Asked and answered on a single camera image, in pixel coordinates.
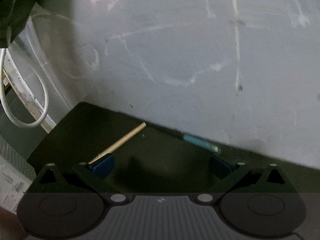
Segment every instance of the teal object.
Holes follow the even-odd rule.
[[[221,153],[221,150],[220,150],[220,148],[218,146],[216,146],[215,144],[213,144],[211,142],[208,142],[206,140],[203,140],[203,139],[200,139],[200,138],[197,138],[197,137],[193,137],[193,136],[188,135],[188,134],[184,134],[183,135],[183,139],[186,142],[192,143],[193,145],[196,145],[196,146],[199,146],[201,148],[207,149],[207,150],[212,151],[212,152],[214,152],[216,154]]]

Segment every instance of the white cable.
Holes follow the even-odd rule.
[[[49,108],[49,95],[48,95],[48,90],[47,87],[43,81],[43,79],[41,78],[41,76],[39,75],[39,73],[32,67],[30,66],[30,68],[32,69],[32,71],[36,74],[36,76],[38,77],[42,87],[43,87],[43,91],[44,91],[44,110],[40,116],[40,118],[33,122],[33,123],[24,123],[21,122],[20,120],[18,120],[10,111],[10,108],[8,106],[7,103],[7,99],[5,97],[5,93],[4,93],[4,86],[3,86],[3,80],[2,80],[2,75],[3,75],[3,71],[4,71],[4,56],[6,53],[6,49],[1,49],[1,56],[0,56],[0,100],[3,106],[3,109],[5,111],[5,113],[7,114],[8,118],[10,119],[11,122],[13,122],[16,126],[21,127],[21,128],[33,128],[36,127],[38,125],[40,125],[43,120],[45,119],[45,117],[47,116],[48,113],[48,108]]]

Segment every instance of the white label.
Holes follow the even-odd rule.
[[[9,168],[0,165],[0,206],[15,213],[15,208],[29,183],[14,174]]]

